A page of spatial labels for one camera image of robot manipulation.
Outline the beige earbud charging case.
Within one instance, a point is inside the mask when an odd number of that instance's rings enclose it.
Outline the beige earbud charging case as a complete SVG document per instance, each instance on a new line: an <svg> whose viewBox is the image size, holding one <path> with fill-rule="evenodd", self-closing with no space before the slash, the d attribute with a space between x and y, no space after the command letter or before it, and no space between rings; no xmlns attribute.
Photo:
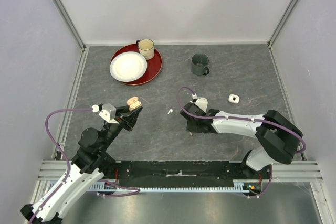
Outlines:
<svg viewBox="0 0 336 224"><path fill-rule="evenodd" d="M133 111L142 106L142 102L139 100L139 97L131 97L127 100L127 106L129 111Z"/></svg>

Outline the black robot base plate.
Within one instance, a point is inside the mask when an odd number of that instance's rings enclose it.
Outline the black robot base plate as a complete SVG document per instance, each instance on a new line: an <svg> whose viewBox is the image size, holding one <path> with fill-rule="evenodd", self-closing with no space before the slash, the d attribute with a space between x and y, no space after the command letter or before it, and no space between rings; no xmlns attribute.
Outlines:
<svg viewBox="0 0 336 224"><path fill-rule="evenodd" d="M266 181L270 166L253 172L229 161L120 161L104 173L119 185L133 188L232 187L234 180Z"/></svg>

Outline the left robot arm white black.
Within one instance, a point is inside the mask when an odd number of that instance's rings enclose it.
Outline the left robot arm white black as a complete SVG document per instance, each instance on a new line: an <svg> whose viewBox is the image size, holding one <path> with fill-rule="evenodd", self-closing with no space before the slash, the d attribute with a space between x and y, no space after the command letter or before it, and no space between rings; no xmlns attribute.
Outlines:
<svg viewBox="0 0 336 224"><path fill-rule="evenodd" d="M119 133L132 131L142 111L141 102L114 107L112 104L93 105L85 112L98 113L103 129L87 128L79 141L76 155L65 158L67 168L47 194L34 204L26 204L21 213L29 223L61 223L70 208L97 181L111 178L116 161L106 150Z"/></svg>

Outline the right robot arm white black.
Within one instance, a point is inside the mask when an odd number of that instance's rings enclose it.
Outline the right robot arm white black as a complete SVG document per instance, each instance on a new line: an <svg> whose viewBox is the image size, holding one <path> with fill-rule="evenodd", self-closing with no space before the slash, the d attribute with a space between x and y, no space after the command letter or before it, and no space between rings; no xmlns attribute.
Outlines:
<svg viewBox="0 0 336 224"><path fill-rule="evenodd" d="M294 124L275 110L251 116L214 109L205 112L196 101L191 101L180 115L187 120L187 130L192 133L230 133L257 139L260 147L249 151L240 166L241 174L248 179L273 163L291 164L303 137Z"/></svg>

